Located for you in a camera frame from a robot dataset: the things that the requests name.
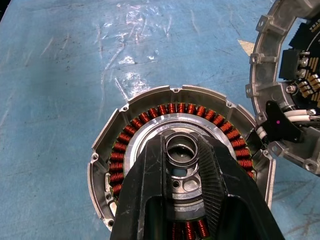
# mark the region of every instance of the black wire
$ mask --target black wire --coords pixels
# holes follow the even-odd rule
[[[296,121],[296,122],[293,122],[293,124],[298,127],[320,128],[320,121]]]

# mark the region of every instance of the screw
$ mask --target screw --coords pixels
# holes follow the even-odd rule
[[[307,55],[310,55],[310,52],[309,51],[302,51],[302,52],[300,52],[300,55],[307,56]]]
[[[306,67],[308,65],[309,59],[307,57],[303,57],[300,59],[299,64],[301,67]]]
[[[307,72],[307,70],[305,70],[305,69],[300,69],[299,71],[296,72],[296,75],[297,75],[299,78],[303,79],[303,78],[306,76],[306,72]]]
[[[297,90],[297,87],[295,85],[289,85],[285,88],[285,91],[288,94],[293,94]]]

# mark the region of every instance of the copper coil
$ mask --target copper coil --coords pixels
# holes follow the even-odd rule
[[[116,150],[118,152],[125,152],[126,148],[127,148],[127,145],[121,142],[115,142],[112,147],[113,150]]]
[[[229,121],[226,121],[221,127],[221,131],[226,133],[228,131],[230,131],[232,129],[233,125],[229,122]]]
[[[112,192],[114,195],[118,195],[122,189],[122,184],[117,184],[112,187]]]
[[[132,119],[131,123],[136,129],[139,129],[144,125],[138,118]]]
[[[121,171],[124,169],[124,164],[122,162],[111,162],[108,164],[109,172]]]
[[[181,240],[182,239],[182,229],[181,225],[179,223],[173,223],[172,224],[172,235],[171,239],[172,240]]]
[[[157,111],[157,109],[155,109],[155,108],[150,108],[150,109],[148,110],[148,113],[149,113],[150,118],[152,118],[152,119],[154,119],[154,118],[156,118],[156,117],[159,116],[159,115],[158,115],[158,111]]]
[[[214,125],[220,126],[224,121],[225,121],[225,118],[222,115],[218,114],[218,116],[216,116],[216,118],[212,121],[212,123]]]
[[[229,139],[229,140],[233,140],[233,139],[236,139],[238,137],[240,137],[240,132],[238,131],[238,129],[233,129],[231,132],[228,132],[226,134],[226,137]]]
[[[195,231],[192,223],[187,221],[185,223],[185,238],[186,240],[195,240]]]
[[[166,115],[168,113],[165,105],[158,106],[158,112],[159,112],[160,116]]]
[[[123,131],[125,131],[127,134],[133,136],[137,130],[133,126],[127,125],[127,126],[125,126]]]
[[[250,178],[254,178],[255,176],[252,171],[247,171],[246,173],[249,175]]]
[[[247,158],[250,157],[250,151],[248,148],[236,149],[235,155],[237,158]]]
[[[209,109],[208,111],[206,111],[204,118],[207,119],[208,121],[211,121],[214,117],[215,117],[216,112]]]
[[[146,124],[147,122],[150,121],[150,118],[148,116],[148,114],[146,112],[143,112],[139,115],[139,119],[144,123]]]
[[[123,172],[117,172],[108,176],[108,183],[120,182],[125,178]]]
[[[169,103],[167,109],[168,109],[168,114],[175,114],[176,113],[176,104]]]
[[[124,159],[125,159],[125,154],[124,153],[113,151],[110,154],[110,161],[121,162]]]
[[[197,110],[196,110],[196,114],[199,117],[203,117],[203,115],[206,112],[206,108],[204,106],[198,106]]]
[[[239,138],[239,139],[231,141],[231,145],[234,149],[244,147],[246,145],[246,141],[243,138]]]
[[[205,239],[205,238],[209,237],[209,232],[208,232],[208,229],[205,225],[205,222],[201,219],[201,220],[198,220],[196,223],[198,225],[198,229],[199,229],[199,233],[200,233],[201,238]]]
[[[238,164],[244,169],[252,169],[254,163],[251,159],[240,159],[238,160]]]
[[[183,102],[178,103],[177,107],[176,107],[176,112],[177,113],[185,113],[186,112],[186,104]]]
[[[130,139],[131,137],[123,132],[121,132],[119,134],[119,136],[117,137],[117,139],[120,141],[120,142],[123,142],[123,143],[126,143],[128,144],[130,142]]]
[[[188,107],[186,108],[186,112],[188,114],[194,114],[196,111],[196,105],[189,103]]]
[[[177,230],[177,224],[174,222],[172,223],[172,240],[176,240],[176,230]]]

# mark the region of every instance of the white wire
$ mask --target white wire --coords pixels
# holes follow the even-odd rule
[[[256,133],[259,135],[262,131],[264,131],[264,128],[261,126],[256,130]]]
[[[301,116],[301,115],[307,115],[307,110],[291,110],[291,111],[286,111],[284,113],[284,115],[288,118],[288,117],[292,117],[292,116]]]
[[[259,138],[262,140],[265,136],[267,136],[267,133],[266,131],[262,131],[260,134],[259,134]]]
[[[310,121],[310,116],[309,115],[289,116],[288,119],[290,122],[308,122]]]

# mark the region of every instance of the shaft hole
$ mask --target shaft hole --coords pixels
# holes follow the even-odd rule
[[[176,135],[170,138],[166,149],[168,156],[180,164],[188,163],[197,152],[196,143],[186,135]]]

